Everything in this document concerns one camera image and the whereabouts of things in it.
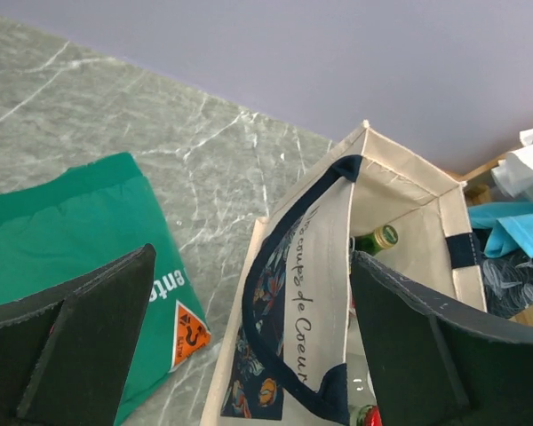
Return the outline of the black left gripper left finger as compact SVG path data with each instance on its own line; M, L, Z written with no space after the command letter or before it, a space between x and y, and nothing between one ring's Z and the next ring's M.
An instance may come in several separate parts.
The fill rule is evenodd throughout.
M0 305L0 425L112 425L153 287L147 244Z

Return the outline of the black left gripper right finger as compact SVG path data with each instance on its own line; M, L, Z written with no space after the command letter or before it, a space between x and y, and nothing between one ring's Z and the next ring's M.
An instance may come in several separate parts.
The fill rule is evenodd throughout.
M357 252L351 287L385 425L533 425L533 327Z

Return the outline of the dark cola glass bottle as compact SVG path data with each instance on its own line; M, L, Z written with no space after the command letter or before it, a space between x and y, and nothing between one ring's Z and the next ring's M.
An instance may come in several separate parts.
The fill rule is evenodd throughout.
M382 419L376 405L350 406L350 426L382 426Z

